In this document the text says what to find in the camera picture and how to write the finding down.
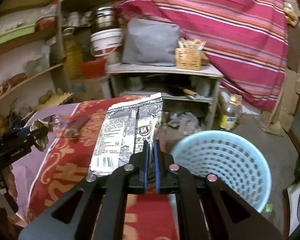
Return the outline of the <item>person's hand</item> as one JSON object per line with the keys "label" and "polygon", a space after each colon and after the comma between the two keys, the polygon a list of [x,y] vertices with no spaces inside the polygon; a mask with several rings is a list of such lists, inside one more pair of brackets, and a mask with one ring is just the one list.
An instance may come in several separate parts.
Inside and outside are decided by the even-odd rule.
{"label": "person's hand", "polygon": [[[17,188],[16,188],[16,184],[15,184],[15,176],[12,172],[13,170],[13,166],[10,165],[8,168],[5,169],[6,173],[4,175],[6,182],[8,183],[8,192],[9,194],[16,199],[18,196],[17,193]],[[0,200],[0,207],[3,208],[3,204]]]}

